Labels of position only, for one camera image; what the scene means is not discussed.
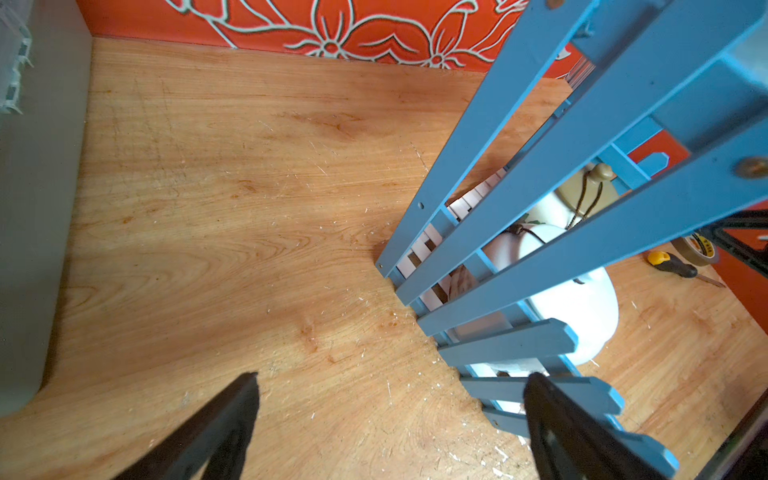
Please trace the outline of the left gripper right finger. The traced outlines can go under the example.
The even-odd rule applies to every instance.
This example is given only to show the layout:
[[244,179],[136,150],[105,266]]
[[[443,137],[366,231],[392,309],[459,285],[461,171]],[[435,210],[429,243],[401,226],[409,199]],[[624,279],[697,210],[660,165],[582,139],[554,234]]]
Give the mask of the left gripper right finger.
[[548,377],[533,373],[523,391],[531,450],[541,479],[661,479]]

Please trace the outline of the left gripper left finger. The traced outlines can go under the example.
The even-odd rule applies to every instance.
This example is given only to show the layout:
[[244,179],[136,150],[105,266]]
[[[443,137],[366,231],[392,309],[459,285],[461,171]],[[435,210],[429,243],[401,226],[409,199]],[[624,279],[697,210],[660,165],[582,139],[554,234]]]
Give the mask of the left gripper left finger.
[[239,479],[259,410],[256,372],[239,375],[119,479]]

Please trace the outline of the blue white picket shelf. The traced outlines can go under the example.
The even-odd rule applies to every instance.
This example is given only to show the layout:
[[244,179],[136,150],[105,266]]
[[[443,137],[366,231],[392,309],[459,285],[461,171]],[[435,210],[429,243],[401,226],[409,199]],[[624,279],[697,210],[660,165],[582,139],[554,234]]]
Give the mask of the blue white picket shelf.
[[[581,84],[490,184],[451,194],[573,44]],[[529,374],[661,475],[624,403],[581,375],[613,334],[606,267],[767,197],[763,1],[533,1],[377,260],[486,418],[518,436]]]

